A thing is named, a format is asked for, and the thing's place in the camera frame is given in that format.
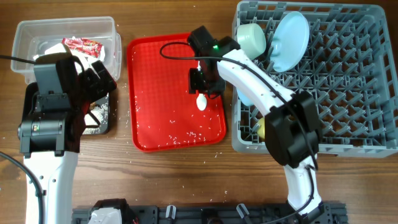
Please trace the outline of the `white plastic spoon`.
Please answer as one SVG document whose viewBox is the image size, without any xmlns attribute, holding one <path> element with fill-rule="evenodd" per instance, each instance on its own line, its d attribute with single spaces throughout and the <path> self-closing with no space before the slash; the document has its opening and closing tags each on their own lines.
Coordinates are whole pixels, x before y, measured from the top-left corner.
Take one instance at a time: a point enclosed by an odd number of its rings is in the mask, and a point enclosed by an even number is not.
<svg viewBox="0 0 398 224">
<path fill-rule="evenodd" d="M 196 99 L 197 108 L 200 111 L 204 111 L 207 107 L 207 99 L 203 93 L 199 93 Z"/>
</svg>

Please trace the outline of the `white napkin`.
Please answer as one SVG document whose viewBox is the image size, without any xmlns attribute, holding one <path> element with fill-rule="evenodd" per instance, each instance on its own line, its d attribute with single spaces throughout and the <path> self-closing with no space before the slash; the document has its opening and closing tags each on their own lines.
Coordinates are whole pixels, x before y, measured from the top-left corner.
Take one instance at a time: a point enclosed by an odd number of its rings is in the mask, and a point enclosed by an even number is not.
<svg viewBox="0 0 398 224">
<path fill-rule="evenodd" d="M 44 54 L 48 55 L 48 54 L 55 54 L 55 53 L 61 53 L 61 52 L 66 52 L 67 50 L 65 49 L 65 47 L 63 46 L 63 44 L 57 44 L 54 45 L 53 47 L 47 49 Z M 81 63 L 83 64 L 83 66 L 85 68 L 89 67 L 92 63 L 96 62 L 96 61 L 101 61 L 103 62 L 105 59 L 105 50 L 104 47 L 101 47 L 100 49 L 100 53 L 99 53 L 99 57 L 95 57 L 95 56 L 90 56 L 86 53 L 81 53 L 77 50 L 71 50 L 72 55 L 77 56 Z"/>
</svg>

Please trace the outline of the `white rice pile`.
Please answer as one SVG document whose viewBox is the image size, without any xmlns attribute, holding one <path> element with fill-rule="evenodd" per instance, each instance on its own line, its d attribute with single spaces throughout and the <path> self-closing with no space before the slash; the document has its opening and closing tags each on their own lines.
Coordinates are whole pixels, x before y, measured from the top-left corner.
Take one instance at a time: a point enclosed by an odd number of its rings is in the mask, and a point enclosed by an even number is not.
<svg viewBox="0 0 398 224">
<path fill-rule="evenodd" d="M 90 105 L 90 113 L 85 115 L 84 135 L 106 134 L 109 130 L 109 95 Z"/>
</svg>

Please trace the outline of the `red snack wrapper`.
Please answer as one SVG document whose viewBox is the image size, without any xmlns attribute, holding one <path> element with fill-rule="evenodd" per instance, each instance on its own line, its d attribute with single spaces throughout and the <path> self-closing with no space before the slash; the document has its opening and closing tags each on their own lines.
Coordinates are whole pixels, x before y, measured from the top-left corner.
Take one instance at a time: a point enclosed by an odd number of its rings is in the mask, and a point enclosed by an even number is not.
<svg viewBox="0 0 398 224">
<path fill-rule="evenodd" d="M 70 50 L 76 50 L 80 53 L 99 58 L 103 44 L 100 42 L 86 38 L 63 38 L 62 44 L 66 45 Z"/>
</svg>

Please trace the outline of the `small light blue bowl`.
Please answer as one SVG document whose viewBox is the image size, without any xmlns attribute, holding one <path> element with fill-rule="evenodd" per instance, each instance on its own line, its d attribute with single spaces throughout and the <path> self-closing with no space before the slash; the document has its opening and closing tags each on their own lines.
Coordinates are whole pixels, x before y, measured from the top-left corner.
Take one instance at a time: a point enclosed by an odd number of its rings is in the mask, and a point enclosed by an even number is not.
<svg viewBox="0 0 398 224">
<path fill-rule="evenodd" d="M 246 96 L 243 94 L 243 92 L 241 92 L 239 89 L 236 90 L 239 99 L 241 100 L 241 103 L 244 104 L 245 106 L 253 106 L 254 103 Z"/>
</svg>

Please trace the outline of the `mint green bowl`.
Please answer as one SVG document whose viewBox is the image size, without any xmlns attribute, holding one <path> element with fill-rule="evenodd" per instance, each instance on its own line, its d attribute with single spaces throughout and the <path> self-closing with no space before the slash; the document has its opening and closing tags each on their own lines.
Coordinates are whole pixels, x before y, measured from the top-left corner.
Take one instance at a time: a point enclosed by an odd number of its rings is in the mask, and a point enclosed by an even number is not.
<svg viewBox="0 0 398 224">
<path fill-rule="evenodd" d="M 251 60 L 254 60 L 266 51 L 266 37 L 256 23 L 240 25 L 236 33 L 237 42 Z"/>
</svg>

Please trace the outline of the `yellow plastic cup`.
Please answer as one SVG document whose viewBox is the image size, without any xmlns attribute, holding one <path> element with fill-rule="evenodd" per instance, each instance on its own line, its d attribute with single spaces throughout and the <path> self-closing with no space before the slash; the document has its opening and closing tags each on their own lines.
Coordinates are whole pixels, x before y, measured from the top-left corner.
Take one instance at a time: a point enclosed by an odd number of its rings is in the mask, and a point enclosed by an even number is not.
<svg viewBox="0 0 398 224">
<path fill-rule="evenodd" d="M 258 129 L 257 129 L 257 135 L 259 136 L 259 138 L 261 139 L 265 139 L 265 118 L 261 118 L 258 120 L 257 122 L 258 125 Z"/>
</svg>

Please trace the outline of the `large light blue plate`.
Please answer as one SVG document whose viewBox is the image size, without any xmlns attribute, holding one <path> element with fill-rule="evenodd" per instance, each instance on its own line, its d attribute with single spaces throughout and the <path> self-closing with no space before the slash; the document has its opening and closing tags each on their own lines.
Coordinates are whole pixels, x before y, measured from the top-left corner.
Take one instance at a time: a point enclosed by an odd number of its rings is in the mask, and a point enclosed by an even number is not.
<svg viewBox="0 0 398 224">
<path fill-rule="evenodd" d="M 270 56 L 276 72 L 286 72 L 301 61 L 309 41 L 307 19 L 298 11 L 288 13 L 277 26 L 272 38 Z"/>
</svg>

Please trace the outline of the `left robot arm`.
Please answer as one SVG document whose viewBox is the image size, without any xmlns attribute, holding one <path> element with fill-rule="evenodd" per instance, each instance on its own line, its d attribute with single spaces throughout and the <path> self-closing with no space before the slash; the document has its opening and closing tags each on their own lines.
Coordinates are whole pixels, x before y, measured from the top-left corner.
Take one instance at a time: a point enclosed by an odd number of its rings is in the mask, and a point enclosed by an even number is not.
<svg viewBox="0 0 398 224">
<path fill-rule="evenodd" d="M 117 84 L 99 60 L 82 68 L 71 53 L 34 61 L 35 81 L 25 89 L 17 129 L 27 168 L 26 223 L 70 223 L 72 188 L 90 105 Z"/>
</svg>

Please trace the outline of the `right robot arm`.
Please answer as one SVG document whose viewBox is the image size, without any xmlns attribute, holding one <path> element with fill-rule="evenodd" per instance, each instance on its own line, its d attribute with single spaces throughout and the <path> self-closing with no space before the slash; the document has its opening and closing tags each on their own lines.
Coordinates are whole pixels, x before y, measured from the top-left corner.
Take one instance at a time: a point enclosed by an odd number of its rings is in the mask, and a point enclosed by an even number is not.
<svg viewBox="0 0 398 224">
<path fill-rule="evenodd" d="M 189 71 L 189 92 L 219 96 L 226 83 L 242 89 L 265 119 L 266 147 L 284 168 L 289 205 L 302 220 L 314 220 L 322 204 L 315 178 L 322 131 L 313 96 L 275 82 L 231 37 L 216 40 L 201 26 L 187 44 L 199 64 Z"/>
</svg>

